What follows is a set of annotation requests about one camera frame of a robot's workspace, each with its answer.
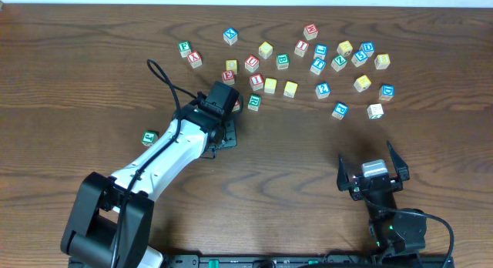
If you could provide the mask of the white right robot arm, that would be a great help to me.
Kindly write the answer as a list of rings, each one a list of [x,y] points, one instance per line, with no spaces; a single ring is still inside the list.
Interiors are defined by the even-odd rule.
[[[361,173],[349,176],[343,158],[338,157],[337,188],[348,191],[354,201],[363,201],[369,213],[369,230],[385,255],[416,253],[425,248],[427,222],[419,209],[398,209],[394,194],[410,179],[407,163],[387,147],[396,172],[392,176],[382,159],[361,165]]]

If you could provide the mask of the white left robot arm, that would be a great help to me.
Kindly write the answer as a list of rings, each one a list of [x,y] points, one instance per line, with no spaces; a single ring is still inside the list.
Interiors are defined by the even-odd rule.
[[[140,157],[105,177],[89,174],[79,187],[61,241],[70,267],[160,267],[149,246],[154,205],[165,188],[205,152],[236,145],[239,101],[191,102]]]

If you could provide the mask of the blue 2 block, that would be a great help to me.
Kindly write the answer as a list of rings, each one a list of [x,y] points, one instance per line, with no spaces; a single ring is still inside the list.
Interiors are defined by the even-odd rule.
[[[320,83],[316,86],[315,92],[318,99],[327,98],[330,95],[330,86],[326,83]]]

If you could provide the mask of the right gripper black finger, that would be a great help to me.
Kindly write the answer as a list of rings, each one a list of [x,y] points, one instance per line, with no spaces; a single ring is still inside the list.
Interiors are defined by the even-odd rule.
[[[400,181],[407,181],[410,179],[410,172],[407,163],[396,153],[394,147],[389,141],[387,141],[387,147],[391,156],[391,160],[394,164],[396,175]]]
[[[338,155],[337,188],[340,191],[348,191],[350,181],[341,154]]]

